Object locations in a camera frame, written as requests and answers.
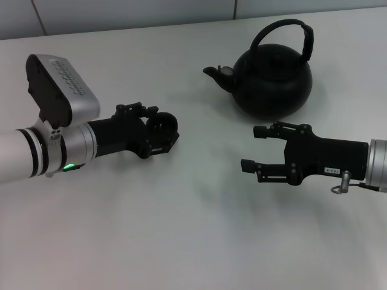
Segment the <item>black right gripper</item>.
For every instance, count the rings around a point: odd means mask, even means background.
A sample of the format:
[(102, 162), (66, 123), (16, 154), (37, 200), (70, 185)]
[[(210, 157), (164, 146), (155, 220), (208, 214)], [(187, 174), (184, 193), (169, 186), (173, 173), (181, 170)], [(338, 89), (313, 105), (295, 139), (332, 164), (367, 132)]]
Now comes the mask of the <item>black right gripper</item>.
[(340, 178), (348, 171), (351, 178), (365, 179), (369, 144), (336, 140), (315, 135), (308, 124), (275, 121), (271, 126), (254, 126), (255, 138), (287, 140), (285, 164), (263, 164), (242, 159), (244, 173), (256, 174), (258, 182), (299, 185), (308, 176), (323, 175)]

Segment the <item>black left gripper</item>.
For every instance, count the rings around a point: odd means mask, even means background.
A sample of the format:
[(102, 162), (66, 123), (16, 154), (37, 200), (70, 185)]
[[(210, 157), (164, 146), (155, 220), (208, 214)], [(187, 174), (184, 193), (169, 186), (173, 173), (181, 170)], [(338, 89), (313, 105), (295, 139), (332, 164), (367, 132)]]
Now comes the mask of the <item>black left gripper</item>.
[(130, 151), (139, 158), (168, 153), (180, 134), (178, 132), (150, 133), (141, 118), (156, 115), (157, 106), (145, 107), (141, 102), (117, 105), (115, 117), (90, 121), (97, 144), (95, 157), (121, 151)]

